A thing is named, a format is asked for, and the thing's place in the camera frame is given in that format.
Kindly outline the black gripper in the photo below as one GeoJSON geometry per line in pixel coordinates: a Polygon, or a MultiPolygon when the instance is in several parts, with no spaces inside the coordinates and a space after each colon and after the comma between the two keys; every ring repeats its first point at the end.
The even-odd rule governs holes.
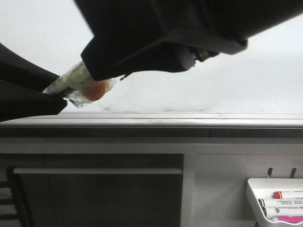
{"type": "Polygon", "coordinates": [[[104,55],[139,55],[163,44],[235,54],[247,40],[303,12],[300,0],[78,0],[104,55]]]}

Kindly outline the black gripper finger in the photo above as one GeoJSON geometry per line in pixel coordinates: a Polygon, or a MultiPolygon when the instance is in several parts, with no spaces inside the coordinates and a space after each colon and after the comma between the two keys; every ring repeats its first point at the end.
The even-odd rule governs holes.
{"type": "Polygon", "coordinates": [[[127,47],[108,45],[93,38],[81,58],[95,81],[116,78],[140,71],[183,72],[195,65],[190,49],[181,44],[160,43],[130,52],[127,47]]]}
{"type": "Polygon", "coordinates": [[[58,77],[1,44],[0,121],[59,114],[67,101],[43,93],[58,77]]]}

